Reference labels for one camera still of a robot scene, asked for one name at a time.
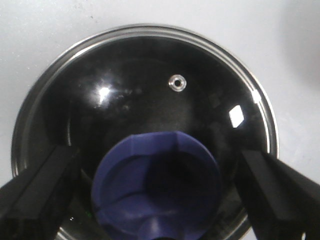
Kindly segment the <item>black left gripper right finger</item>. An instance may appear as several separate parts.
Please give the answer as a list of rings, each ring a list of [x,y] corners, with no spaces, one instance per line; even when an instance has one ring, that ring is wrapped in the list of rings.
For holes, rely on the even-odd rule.
[[[236,189],[258,240],[318,240],[320,186],[257,150],[237,158]]]

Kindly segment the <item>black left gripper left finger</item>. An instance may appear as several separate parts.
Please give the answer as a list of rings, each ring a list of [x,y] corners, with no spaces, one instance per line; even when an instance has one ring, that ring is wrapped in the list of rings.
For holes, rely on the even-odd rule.
[[[2,240],[53,240],[80,175],[79,152],[56,146],[0,188]]]

